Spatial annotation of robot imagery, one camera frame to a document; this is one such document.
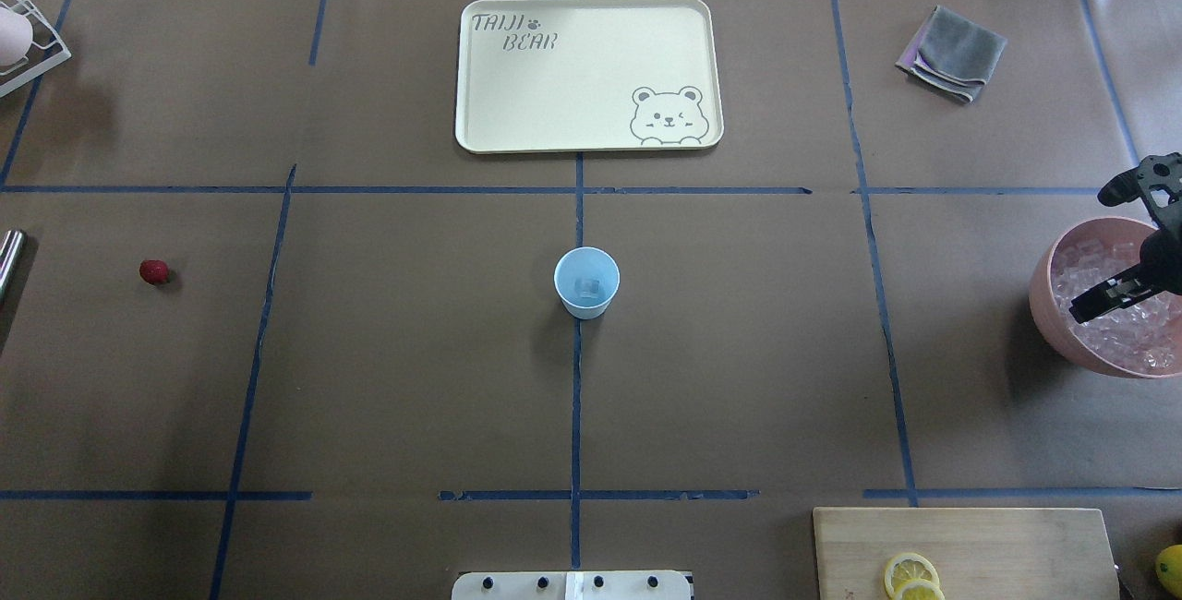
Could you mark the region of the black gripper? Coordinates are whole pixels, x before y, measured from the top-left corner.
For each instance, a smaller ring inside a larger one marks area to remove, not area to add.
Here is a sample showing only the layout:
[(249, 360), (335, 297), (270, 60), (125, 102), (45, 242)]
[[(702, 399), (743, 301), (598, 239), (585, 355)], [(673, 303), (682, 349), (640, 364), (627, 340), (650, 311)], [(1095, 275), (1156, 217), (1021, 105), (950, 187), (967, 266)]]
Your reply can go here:
[(1102, 206), (1122, 206), (1138, 200), (1145, 206), (1156, 230), (1139, 244), (1139, 263), (1074, 296), (1069, 314), (1085, 324), (1113, 309), (1126, 309), (1145, 296), (1181, 289), (1181, 155), (1149, 155), (1139, 167), (1113, 176), (1102, 185)]

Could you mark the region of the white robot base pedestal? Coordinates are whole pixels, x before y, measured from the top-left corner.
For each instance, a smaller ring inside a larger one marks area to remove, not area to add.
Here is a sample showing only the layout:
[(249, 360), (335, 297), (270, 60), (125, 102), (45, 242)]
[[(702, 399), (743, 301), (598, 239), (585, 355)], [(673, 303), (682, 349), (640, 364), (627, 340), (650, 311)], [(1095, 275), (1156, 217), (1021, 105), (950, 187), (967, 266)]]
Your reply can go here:
[(469, 570), (452, 599), (694, 599), (683, 570)]

